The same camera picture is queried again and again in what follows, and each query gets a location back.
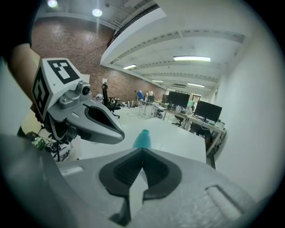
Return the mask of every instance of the brick wall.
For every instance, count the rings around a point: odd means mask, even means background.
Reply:
[[[161,99],[165,90],[138,77],[100,65],[101,56],[114,31],[103,25],[73,18],[45,18],[35,22],[32,49],[42,58],[66,57],[84,74],[90,74],[93,96],[102,93],[107,78],[108,95],[135,100],[135,90],[152,90]]]

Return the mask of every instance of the fluorescent light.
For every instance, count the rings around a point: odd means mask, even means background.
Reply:
[[[102,10],[100,10],[100,9],[94,9],[93,11],[92,11],[92,14],[93,14],[93,16],[101,16],[102,15]]]
[[[137,65],[136,64],[132,64],[132,65],[129,65],[129,66],[125,66],[124,69],[129,69],[129,68],[133,68],[133,67],[136,67]]]
[[[57,0],[48,0],[48,6],[54,8],[57,6]]]
[[[211,61],[208,57],[197,57],[197,56],[174,56],[175,61],[190,61],[190,60],[197,60],[197,61]]]
[[[188,85],[190,85],[190,86],[198,86],[198,87],[205,87],[204,85],[198,85],[198,84],[193,84],[193,83],[187,83]]]

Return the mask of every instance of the black chair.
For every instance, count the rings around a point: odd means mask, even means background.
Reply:
[[[103,105],[105,105],[113,113],[114,116],[117,116],[118,119],[120,119],[119,115],[114,114],[115,110],[121,109],[120,107],[117,107],[118,101],[115,100],[114,104],[111,103],[112,102],[111,99],[109,101],[107,89],[108,89],[108,86],[106,84],[103,84],[102,85],[102,91],[103,91],[103,97],[104,97]]]
[[[174,124],[174,125],[181,126],[181,125],[182,125],[182,122],[183,122],[183,118],[180,117],[180,116],[175,116],[175,118],[179,120],[179,123],[173,123],[173,124]]]

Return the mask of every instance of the teal bottle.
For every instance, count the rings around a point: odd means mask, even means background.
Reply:
[[[133,148],[151,148],[151,137],[148,130],[142,130],[142,132],[137,136]]]

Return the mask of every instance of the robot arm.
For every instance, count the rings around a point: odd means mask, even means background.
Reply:
[[[101,103],[92,100],[90,84],[66,58],[47,58],[39,63],[33,98],[45,128],[60,141],[82,139],[116,144],[124,138],[118,122]]]

